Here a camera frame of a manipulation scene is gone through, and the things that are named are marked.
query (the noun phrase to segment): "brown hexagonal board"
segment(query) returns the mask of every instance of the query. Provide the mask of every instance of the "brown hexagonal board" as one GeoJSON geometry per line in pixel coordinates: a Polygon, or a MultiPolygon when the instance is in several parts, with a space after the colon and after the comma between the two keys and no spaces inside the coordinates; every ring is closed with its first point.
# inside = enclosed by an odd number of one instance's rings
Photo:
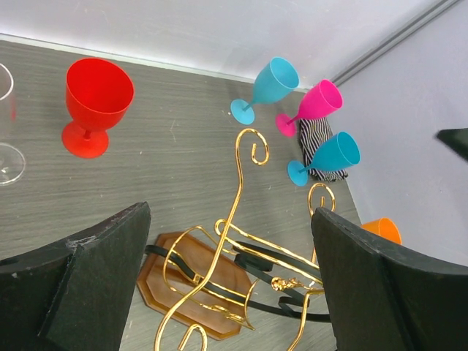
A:
{"type": "MultiPolygon", "coordinates": [[[[181,234],[182,232],[161,234],[155,244],[170,249],[181,234]]],[[[175,249],[193,271],[205,275],[214,256],[214,250],[211,247],[187,234],[175,249]]],[[[150,254],[141,268],[137,286],[148,307],[166,314],[170,307],[181,299],[181,295],[165,285],[162,278],[163,264],[163,257],[150,254]]],[[[166,277],[171,286],[183,293],[188,293],[194,287],[173,265],[167,267],[166,277]]],[[[247,273],[224,255],[219,258],[210,281],[244,295],[252,286],[247,273]]],[[[206,305],[219,305],[234,314],[245,317],[242,306],[217,298],[205,291],[197,293],[195,298],[206,305]]],[[[205,328],[206,333],[216,340],[230,338],[238,335],[241,331],[241,326],[238,323],[225,318],[219,312],[210,311],[194,301],[187,301],[179,307],[173,315],[173,319],[185,325],[200,324],[205,328]]]]}

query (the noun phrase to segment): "transparent wine glass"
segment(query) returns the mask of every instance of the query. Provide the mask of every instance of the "transparent wine glass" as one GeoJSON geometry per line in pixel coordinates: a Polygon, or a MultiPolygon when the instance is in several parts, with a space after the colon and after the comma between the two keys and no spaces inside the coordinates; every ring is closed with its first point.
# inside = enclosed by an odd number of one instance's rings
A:
{"type": "MultiPolygon", "coordinates": [[[[0,138],[11,132],[16,118],[15,83],[10,71],[0,64],[0,138]]],[[[17,148],[0,143],[0,186],[19,181],[26,169],[26,159],[17,148]]]]}

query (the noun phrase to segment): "white panel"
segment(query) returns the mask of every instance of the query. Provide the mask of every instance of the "white panel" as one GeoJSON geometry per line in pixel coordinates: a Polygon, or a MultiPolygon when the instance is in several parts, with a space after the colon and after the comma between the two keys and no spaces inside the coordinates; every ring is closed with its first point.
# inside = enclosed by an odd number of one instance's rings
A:
{"type": "Polygon", "coordinates": [[[331,78],[435,0],[1,0],[0,33],[254,78],[331,78]]]}
{"type": "Polygon", "coordinates": [[[388,216],[404,245],[468,265],[468,163],[434,138],[468,127],[468,1],[347,81],[330,117],[361,164],[349,185],[362,222],[388,216]]]}

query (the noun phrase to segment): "black and white striped fabric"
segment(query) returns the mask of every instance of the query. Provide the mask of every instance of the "black and white striped fabric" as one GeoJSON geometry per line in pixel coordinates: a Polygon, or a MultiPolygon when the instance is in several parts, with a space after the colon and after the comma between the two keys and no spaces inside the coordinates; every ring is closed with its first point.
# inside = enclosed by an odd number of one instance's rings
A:
{"type": "MultiPolygon", "coordinates": [[[[300,120],[299,143],[301,144],[305,165],[311,164],[315,151],[332,135],[333,133],[326,118],[300,120]]],[[[338,170],[336,172],[310,170],[309,174],[319,181],[342,181],[348,176],[346,170],[338,170]]]]}

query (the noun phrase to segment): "tabletop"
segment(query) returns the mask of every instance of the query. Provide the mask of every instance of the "tabletop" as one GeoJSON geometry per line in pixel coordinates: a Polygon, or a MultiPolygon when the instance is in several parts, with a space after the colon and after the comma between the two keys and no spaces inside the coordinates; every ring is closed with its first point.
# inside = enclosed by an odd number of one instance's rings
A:
{"type": "MultiPolygon", "coordinates": [[[[118,63],[135,85],[135,100],[124,119],[109,131],[110,147],[97,159],[79,159],[61,143],[61,131],[71,121],[64,104],[65,73],[81,56],[58,50],[0,42],[0,62],[15,79],[17,122],[8,143],[25,155],[24,177],[0,188],[0,260],[73,234],[133,203],[147,201],[152,222],[148,242],[160,233],[201,224],[213,231],[226,218],[238,176],[234,142],[244,128],[230,115],[230,102],[249,99],[252,86],[233,80],[186,72],[118,63]]],[[[275,105],[254,107],[252,128],[270,146],[264,167],[250,161],[253,143],[241,144],[244,192],[233,223],[254,235],[311,257],[313,250],[308,186],[297,187],[286,165],[302,159],[298,141],[276,129],[277,113],[294,114],[302,94],[293,93],[275,105]]],[[[259,143],[258,158],[264,151],[259,143]]],[[[359,223],[346,182],[329,184],[336,212],[359,223]]],[[[275,303],[278,295],[261,285],[254,298],[275,303]]],[[[327,311],[323,295],[311,299],[310,312],[327,311]]],[[[224,341],[209,341],[209,350],[286,350],[298,321],[249,312],[255,331],[242,330],[224,341]]],[[[121,350],[152,351],[162,315],[145,306],[135,289],[122,337],[121,350]]],[[[176,350],[186,326],[172,321],[162,349],[176,350]]],[[[187,350],[199,350],[198,340],[187,350]]],[[[309,322],[296,350],[334,351],[331,325],[309,322]]]]}

